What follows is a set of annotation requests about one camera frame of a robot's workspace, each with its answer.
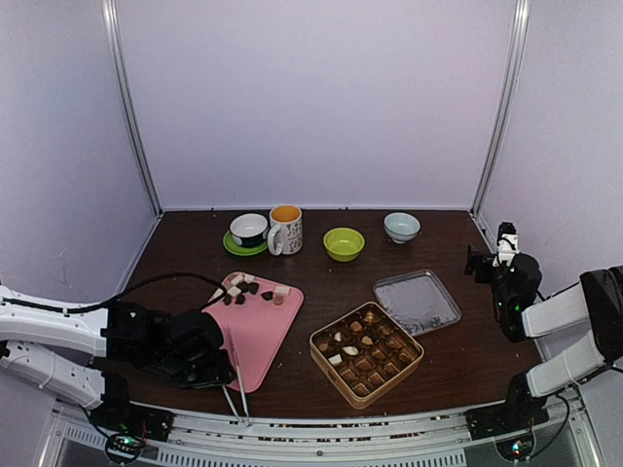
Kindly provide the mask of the gold chocolate tin box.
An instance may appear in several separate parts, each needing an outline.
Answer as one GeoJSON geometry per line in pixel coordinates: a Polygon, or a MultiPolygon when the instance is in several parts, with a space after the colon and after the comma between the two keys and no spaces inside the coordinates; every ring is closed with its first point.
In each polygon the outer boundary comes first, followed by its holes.
{"type": "Polygon", "coordinates": [[[311,334],[311,359],[345,400],[363,410],[411,375],[424,357],[424,348],[386,311],[367,302],[311,334]],[[342,339],[334,340],[340,332],[342,339]],[[344,353],[345,346],[359,353],[344,353]],[[328,359],[340,355],[333,366],[328,359]]]}

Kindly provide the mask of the white metal tongs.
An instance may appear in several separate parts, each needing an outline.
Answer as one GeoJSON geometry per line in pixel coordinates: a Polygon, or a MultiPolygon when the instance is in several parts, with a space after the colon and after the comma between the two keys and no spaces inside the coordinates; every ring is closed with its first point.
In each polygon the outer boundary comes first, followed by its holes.
{"type": "Polygon", "coordinates": [[[225,389],[224,394],[226,395],[226,399],[228,401],[228,404],[230,405],[230,409],[232,410],[233,414],[238,418],[238,419],[242,419],[244,421],[244,424],[246,426],[250,426],[251,425],[251,416],[250,416],[250,410],[248,407],[248,401],[247,401],[247,396],[246,396],[246,391],[245,391],[245,385],[244,385],[244,380],[243,380],[243,374],[242,374],[242,369],[241,369],[241,364],[238,358],[238,354],[235,348],[235,344],[234,344],[234,339],[233,336],[230,333],[230,329],[227,328],[226,329],[227,333],[225,336],[225,346],[229,352],[229,355],[231,357],[232,360],[232,365],[234,366],[235,370],[236,370],[236,381],[238,382],[238,392],[239,392],[239,396],[240,396],[240,400],[241,400],[241,404],[242,404],[242,411],[243,411],[243,418],[241,418],[237,412],[237,410],[234,408],[234,405],[231,401],[231,397],[229,395],[229,392],[227,389],[225,389]]]}

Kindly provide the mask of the white dark blue bowl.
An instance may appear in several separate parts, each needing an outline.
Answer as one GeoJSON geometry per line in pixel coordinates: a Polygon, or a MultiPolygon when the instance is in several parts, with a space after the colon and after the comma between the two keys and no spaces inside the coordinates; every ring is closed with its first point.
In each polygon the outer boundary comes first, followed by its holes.
{"type": "Polygon", "coordinates": [[[236,245],[252,248],[267,239],[268,229],[269,221],[264,215],[245,213],[231,222],[229,232],[236,245]]]}

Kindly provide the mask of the left aluminium frame post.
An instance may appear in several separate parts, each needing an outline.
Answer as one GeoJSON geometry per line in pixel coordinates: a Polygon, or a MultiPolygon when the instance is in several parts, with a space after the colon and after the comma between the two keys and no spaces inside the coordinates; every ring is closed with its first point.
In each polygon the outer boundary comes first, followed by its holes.
{"type": "Polygon", "coordinates": [[[139,178],[146,192],[151,209],[157,218],[163,214],[163,208],[157,194],[155,182],[147,161],[143,140],[140,134],[139,122],[131,95],[128,70],[123,50],[121,28],[117,2],[103,0],[101,2],[104,26],[112,55],[113,67],[117,79],[117,86],[121,98],[123,116],[126,124],[129,144],[134,160],[137,164],[139,178]]]}

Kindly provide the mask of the right aluminium frame post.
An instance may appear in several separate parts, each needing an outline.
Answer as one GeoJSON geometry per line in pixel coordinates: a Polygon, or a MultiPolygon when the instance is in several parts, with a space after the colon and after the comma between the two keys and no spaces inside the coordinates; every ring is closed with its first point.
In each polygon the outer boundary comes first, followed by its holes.
{"type": "Polygon", "coordinates": [[[515,2],[515,12],[511,27],[501,93],[495,113],[494,126],[476,194],[470,208],[470,213],[475,218],[478,218],[483,210],[486,195],[491,186],[495,166],[501,152],[505,131],[509,123],[512,103],[524,61],[530,24],[530,12],[531,1],[517,0],[515,2]]]}

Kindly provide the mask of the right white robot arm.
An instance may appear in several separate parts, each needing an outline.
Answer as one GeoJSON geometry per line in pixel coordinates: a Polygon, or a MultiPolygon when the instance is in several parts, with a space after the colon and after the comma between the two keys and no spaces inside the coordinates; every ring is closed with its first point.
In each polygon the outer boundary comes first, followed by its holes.
{"type": "Polygon", "coordinates": [[[495,253],[468,246],[464,273],[491,286],[495,320],[509,341],[545,337],[583,321],[589,324],[576,343],[511,379],[498,415],[505,428],[521,428],[549,396],[622,358],[620,266],[584,272],[568,288],[537,302],[542,278],[538,261],[520,252],[507,235],[495,253]]]}

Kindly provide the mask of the white chocolate in tin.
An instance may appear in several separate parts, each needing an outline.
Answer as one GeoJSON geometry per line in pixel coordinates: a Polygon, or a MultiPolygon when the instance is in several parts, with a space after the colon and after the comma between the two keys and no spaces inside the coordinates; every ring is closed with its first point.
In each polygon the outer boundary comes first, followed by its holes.
{"type": "Polygon", "coordinates": [[[334,356],[330,357],[330,358],[328,359],[328,361],[329,361],[329,362],[330,362],[333,366],[340,365],[340,364],[343,362],[342,357],[341,357],[340,355],[334,355],[334,356]]]}

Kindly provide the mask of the white cube chocolate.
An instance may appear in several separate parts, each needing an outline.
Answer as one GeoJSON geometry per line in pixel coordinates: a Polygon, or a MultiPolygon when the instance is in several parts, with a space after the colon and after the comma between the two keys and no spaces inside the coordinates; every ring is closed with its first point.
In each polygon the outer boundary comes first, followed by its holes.
{"type": "Polygon", "coordinates": [[[282,296],[282,297],[286,297],[288,296],[290,293],[290,288],[288,286],[276,286],[275,287],[275,294],[278,296],[282,296]]]}

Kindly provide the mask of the pale blue ceramic bowl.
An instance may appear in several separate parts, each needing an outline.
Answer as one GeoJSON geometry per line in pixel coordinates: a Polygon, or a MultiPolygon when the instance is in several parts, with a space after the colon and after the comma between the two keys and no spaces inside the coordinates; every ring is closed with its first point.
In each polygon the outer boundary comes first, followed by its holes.
{"type": "Polygon", "coordinates": [[[384,229],[394,243],[403,244],[415,238],[421,230],[421,223],[411,214],[392,212],[384,218],[384,229]]]}

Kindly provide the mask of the green saucer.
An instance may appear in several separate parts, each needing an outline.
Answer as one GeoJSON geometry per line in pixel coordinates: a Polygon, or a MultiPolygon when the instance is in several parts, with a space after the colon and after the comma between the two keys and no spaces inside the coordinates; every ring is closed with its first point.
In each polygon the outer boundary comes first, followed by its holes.
{"type": "Polygon", "coordinates": [[[235,256],[239,257],[251,257],[256,256],[268,249],[268,244],[266,241],[263,241],[261,244],[254,247],[243,247],[238,244],[233,239],[232,234],[229,231],[226,231],[223,236],[223,247],[225,250],[235,256]]]}

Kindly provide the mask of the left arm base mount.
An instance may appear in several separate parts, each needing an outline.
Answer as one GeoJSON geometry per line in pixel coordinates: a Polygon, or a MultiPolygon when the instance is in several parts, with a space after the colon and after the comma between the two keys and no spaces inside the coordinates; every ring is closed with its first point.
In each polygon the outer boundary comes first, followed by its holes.
{"type": "Polygon", "coordinates": [[[174,420],[170,411],[126,404],[102,404],[90,411],[98,427],[136,438],[166,442],[174,420]]]}

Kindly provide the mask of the left circuit board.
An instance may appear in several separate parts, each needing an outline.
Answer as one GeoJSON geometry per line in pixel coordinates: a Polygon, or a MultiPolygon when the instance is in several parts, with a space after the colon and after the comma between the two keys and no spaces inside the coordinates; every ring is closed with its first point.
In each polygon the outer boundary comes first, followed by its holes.
{"type": "Polygon", "coordinates": [[[111,434],[105,444],[104,453],[108,459],[117,464],[129,464],[135,461],[145,449],[145,443],[130,435],[111,434]]]}

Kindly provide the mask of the pink plastic tray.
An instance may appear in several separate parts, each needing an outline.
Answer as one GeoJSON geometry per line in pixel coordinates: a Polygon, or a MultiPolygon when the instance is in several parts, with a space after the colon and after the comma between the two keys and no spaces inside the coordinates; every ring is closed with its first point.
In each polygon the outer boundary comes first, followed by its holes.
{"type": "MultiPolygon", "coordinates": [[[[241,291],[240,296],[245,296],[243,305],[237,305],[236,298],[233,298],[230,305],[219,301],[204,312],[211,315],[221,328],[225,349],[226,329],[230,329],[241,364],[245,391],[252,393],[261,386],[303,304],[304,294],[294,286],[242,271],[230,272],[223,279],[223,285],[227,289],[232,286],[239,287],[242,282],[259,285],[255,294],[241,291]],[[267,291],[272,291],[276,297],[275,287],[281,285],[290,288],[289,295],[283,297],[282,305],[275,305],[274,298],[270,301],[262,298],[262,294],[267,291]]],[[[228,387],[238,391],[238,382],[233,380],[228,387]]]]}

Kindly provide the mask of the aluminium frame post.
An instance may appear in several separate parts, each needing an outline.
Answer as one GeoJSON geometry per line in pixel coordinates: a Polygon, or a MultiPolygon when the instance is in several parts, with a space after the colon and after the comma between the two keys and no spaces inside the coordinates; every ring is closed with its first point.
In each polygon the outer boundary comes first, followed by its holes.
{"type": "Polygon", "coordinates": [[[524,61],[530,24],[530,12],[531,1],[517,0],[515,2],[515,12],[511,27],[501,93],[495,113],[494,126],[476,194],[470,208],[470,213],[475,218],[478,218],[483,210],[486,195],[491,186],[495,166],[501,152],[505,131],[509,123],[512,103],[524,61]]]}
{"type": "Polygon", "coordinates": [[[157,194],[155,182],[147,161],[143,140],[140,134],[139,122],[131,95],[128,70],[123,50],[121,28],[117,2],[103,0],[101,2],[104,26],[112,55],[113,67],[117,79],[117,86],[121,98],[123,116],[126,124],[129,144],[134,160],[137,164],[139,178],[146,192],[151,209],[157,218],[163,214],[163,208],[157,194]]]}

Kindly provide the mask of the bear print tin lid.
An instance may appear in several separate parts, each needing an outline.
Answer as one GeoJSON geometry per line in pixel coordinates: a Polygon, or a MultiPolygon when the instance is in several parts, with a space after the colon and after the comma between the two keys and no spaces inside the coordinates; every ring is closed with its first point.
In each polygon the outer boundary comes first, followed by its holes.
{"type": "Polygon", "coordinates": [[[461,320],[461,312],[439,277],[430,269],[376,281],[373,293],[386,313],[412,337],[461,320]]]}

